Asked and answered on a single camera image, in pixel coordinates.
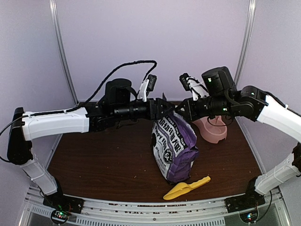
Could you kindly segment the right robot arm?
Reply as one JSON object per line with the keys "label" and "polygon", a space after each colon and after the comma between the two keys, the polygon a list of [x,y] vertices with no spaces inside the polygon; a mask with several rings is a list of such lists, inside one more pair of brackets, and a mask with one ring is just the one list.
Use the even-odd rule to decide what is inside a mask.
{"label": "right robot arm", "polygon": [[227,67],[217,67],[201,75],[204,84],[187,73],[179,77],[186,91],[193,96],[176,108],[186,121],[206,117],[229,116],[232,120],[242,116],[254,122],[270,125],[298,141],[292,153],[269,172],[249,181],[246,193],[237,198],[228,198],[229,207],[235,204],[250,208],[264,203],[264,195],[293,177],[301,175],[301,116],[277,97],[254,86],[237,90]]}

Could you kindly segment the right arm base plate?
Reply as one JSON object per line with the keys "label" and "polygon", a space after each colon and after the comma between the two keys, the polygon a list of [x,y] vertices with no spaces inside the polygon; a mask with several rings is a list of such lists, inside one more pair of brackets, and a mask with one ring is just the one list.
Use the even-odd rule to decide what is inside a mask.
{"label": "right arm base plate", "polygon": [[264,196],[260,194],[232,196],[230,198],[226,198],[224,201],[228,213],[251,209],[265,204]]}

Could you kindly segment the purple pet food bag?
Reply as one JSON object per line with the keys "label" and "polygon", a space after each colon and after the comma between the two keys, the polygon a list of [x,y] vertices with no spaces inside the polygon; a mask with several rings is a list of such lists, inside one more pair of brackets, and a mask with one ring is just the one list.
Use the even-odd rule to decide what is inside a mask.
{"label": "purple pet food bag", "polygon": [[172,111],[152,126],[151,146],[157,166],[169,184],[186,181],[199,155],[197,136],[184,118]]}

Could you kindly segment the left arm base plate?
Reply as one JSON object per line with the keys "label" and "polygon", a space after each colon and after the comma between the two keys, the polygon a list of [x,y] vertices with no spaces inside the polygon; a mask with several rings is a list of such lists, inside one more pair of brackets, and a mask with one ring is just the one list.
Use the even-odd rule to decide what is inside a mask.
{"label": "left arm base plate", "polygon": [[52,194],[44,197],[43,205],[52,207],[56,210],[62,210],[67,213],[80,214],[84,205],[84,200],[63,194]]}

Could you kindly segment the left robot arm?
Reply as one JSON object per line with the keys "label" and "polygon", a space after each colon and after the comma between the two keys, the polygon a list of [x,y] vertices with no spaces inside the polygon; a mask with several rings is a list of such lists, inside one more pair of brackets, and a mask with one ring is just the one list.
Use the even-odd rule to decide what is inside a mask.
{"label": "left robot arm", "polygon": [[105,95],[97,103],[87,103],[76,110],[24,112],[15,109],[8,141],[7,159],[20,166],[57,209],[67,206],[61,186],[32,154],[32,140],[66,133],[99,132],[123,120],[160,120],[175,106],[162,98],[148,98],[154,82],[146,79],[138,92],[127,79],[114,79],[105,85]]}

